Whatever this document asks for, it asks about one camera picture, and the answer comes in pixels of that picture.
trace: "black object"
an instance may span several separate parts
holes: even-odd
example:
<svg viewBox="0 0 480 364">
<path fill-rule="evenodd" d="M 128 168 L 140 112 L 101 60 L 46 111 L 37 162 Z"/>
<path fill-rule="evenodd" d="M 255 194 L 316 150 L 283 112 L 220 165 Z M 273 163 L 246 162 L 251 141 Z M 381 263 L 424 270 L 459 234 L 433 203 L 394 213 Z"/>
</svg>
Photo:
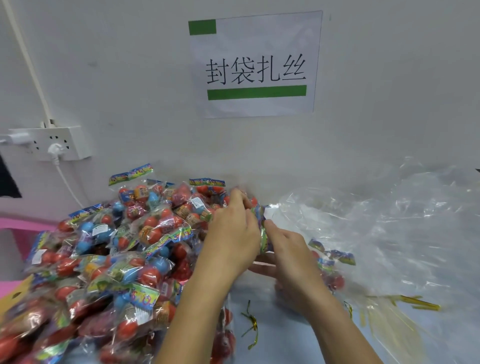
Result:
<svg viewBox="0 0 480 364">
<path fill-rule="evenodd" d="M 0 155 L 0 196 L 1 197 L 13 197 L 22 198 L 17 184 L 13 180 L 7 166 L 3 162 L 3 158 Z"/>
</svg>

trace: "hand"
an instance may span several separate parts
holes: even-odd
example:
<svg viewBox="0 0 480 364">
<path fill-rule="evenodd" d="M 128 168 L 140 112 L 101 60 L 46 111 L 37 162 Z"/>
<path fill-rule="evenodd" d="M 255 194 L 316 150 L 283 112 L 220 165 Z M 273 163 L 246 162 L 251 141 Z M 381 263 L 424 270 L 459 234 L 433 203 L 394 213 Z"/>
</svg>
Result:
<svg viewBox="0 0 480 364">
<path fill-rule="evenodd" d="M 195 272 L 199 267 L 214 269 L 212 274 L 231 284 L 247 270 L 260 250 L 260 230 L 251 207 L 245 194 L 232 190 L 228 207 L 218 209 L 208 226 Z"/>
<path fill-rule="evenodd" d="M 276 278 L 275 289 L 295 310 L 306 315 L 310 293 L 318 290 L 328 293 L 315 258 L 300 234 L 279 229 L 272 220 L 265 221 L 264 226 L 275 253 L 259 255 L 256 261 L 275 266 L 253 264 L 249 270 Z"/>
</svg>

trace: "forearm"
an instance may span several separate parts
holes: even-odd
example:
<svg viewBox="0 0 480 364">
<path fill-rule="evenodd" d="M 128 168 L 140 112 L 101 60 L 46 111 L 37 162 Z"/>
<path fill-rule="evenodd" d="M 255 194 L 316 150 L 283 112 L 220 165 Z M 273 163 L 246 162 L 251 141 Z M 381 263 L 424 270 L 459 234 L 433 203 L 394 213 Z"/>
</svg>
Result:
<svg viewBox="0 0 480 364">
<path fill-rule="evenodd" d="M 209 363 L 218 316 L 230 284 L 197 268 L 182 292 L 157 364 Z"/>
<path fill-rule="evenodd" d="M 327 289 L 312 292 L 306 304 L 306 312 L 309 312 L 306 318 L 327 364 L 383 364 L 340 302 Z"/>
</svg>

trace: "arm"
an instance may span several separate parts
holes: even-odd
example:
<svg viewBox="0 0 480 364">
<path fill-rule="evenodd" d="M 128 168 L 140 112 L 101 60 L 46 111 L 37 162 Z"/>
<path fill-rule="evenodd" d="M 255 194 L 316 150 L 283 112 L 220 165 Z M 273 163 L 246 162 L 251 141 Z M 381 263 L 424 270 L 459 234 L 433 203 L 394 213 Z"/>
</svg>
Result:
<svg viewBox="0 0 480 364">
<path fill-rule="evenodd" d="M 223 301 L 234 280 L 254 261 L 260 231 L 248 199 L 233 190 L 227 208 L 217 210 L 195 271 L 182 292 L 157 364 L 207 364 Z"/>
<path fill-rule="evenodd" d="M 350 320 L 340 302 L 324 285 L 317 264 L 300 234 L 265 222 L 275 254 L 259 261 L 276 266 L 253 265 L 250 270 L 277 278 L 277 288 L 305 316 L 317 337 L 327 364 L 382 364 L 368 341 Z"/>
</svg>

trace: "pink chair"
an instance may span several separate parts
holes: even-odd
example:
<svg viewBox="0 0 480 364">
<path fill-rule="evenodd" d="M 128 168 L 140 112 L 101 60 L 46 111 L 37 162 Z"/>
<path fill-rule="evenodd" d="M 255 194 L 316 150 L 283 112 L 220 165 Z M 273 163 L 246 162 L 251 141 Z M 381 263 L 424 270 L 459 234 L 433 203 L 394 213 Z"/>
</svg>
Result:
<svg viewBox="0 0 480 364">
<path fill-rule="evenodd" d="M 30 253 L 34 237 L 39 231 L 54 231 L 57 227 L 41 222 L 20 220 L 15 218 L 0 218 L 0 229 L 12 230 L 18 251 L 25 260 Z M 10 293 L 22 281 L 0 281 L 0 298 Z"/>
</svg>

